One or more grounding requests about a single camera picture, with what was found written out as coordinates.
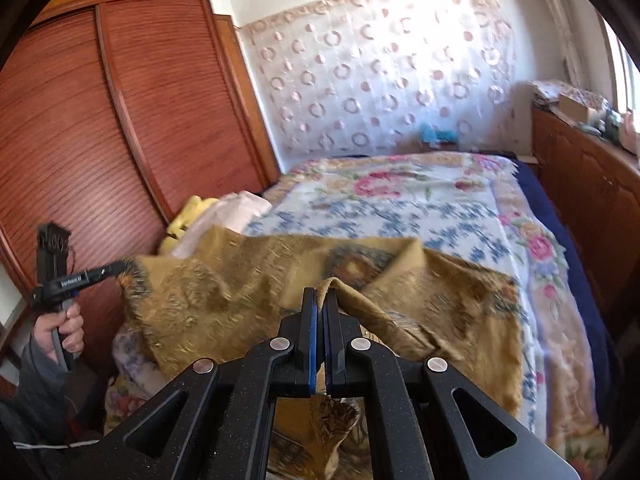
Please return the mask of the person's left hand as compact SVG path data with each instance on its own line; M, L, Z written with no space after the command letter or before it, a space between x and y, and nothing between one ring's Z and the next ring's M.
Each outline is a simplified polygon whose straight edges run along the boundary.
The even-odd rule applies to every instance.
M39 315L32 329L32 339L50 360L60 364L56 348L70 352L74 356L84 350L84 318L80 305L73 301L64 311Z

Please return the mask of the dark grey sleeve forearm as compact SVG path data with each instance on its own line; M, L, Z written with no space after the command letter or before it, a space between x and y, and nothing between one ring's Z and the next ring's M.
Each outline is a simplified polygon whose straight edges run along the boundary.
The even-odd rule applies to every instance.
M1 399L4 433L38 479L60 478L74 458L103 438L93 428L72 427L70 386L76 378L76 370L63 370L31 339L23 350L17 389Z

